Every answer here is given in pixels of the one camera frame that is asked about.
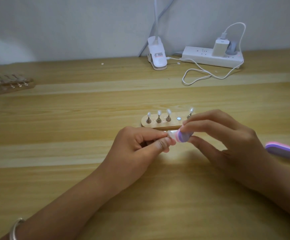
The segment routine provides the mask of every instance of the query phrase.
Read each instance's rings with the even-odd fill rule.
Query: white wall
[[[170,0],[158,0],[159,12]],[[0,64],[137,56],[154,21],[153,0],[0,0]],[[290,0],[176,0],[161,18],[166,53],[212,48],[234,22],[243,50],[290,48]],[[230,30],[239,39],[241,27]]]

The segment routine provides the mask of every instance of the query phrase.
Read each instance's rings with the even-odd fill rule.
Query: wooden table
[[[0,66],[37,83],[0,96],[0,236],[91,173],[119,129],[139,126],[148,111],[219,108],[255,129],[263,143],[290,145],[290,50],[244,56],[234,75],[190,87],[181,78],[194,64],[170,60],[166,70],[154,71],[144,57]],[[104,205],[79,239],[290,239],[290,216],[184,143]]]

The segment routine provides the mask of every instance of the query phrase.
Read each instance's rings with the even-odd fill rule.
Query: white power strip
[[[238,51],[235,56],[225,54],[223,57],[212,56],[212,53],[213,49],[186,46],[183,51],[182,59],[192,59],[199,64],[215,65],[228,68],[239,68],[240,64],[243,63],[243,54],[240,51]]]

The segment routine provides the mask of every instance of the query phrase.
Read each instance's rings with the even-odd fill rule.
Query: label sticker
[[[162,56],[163,56],[163,53],[162,53],[162,52],[160,52],[160,53],[155,53],[154,56],[155,56],[155,57],[162,57]]]

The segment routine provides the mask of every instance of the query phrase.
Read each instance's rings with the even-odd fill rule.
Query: bangle
[[[17,221],[14,223],[14,225],[11,227],[11,230],[9,232],[9,240],[17,240],[16,236],[15,236],[15,230],[16,227],[23,223],[25,220],[23,218],[18,218]]]

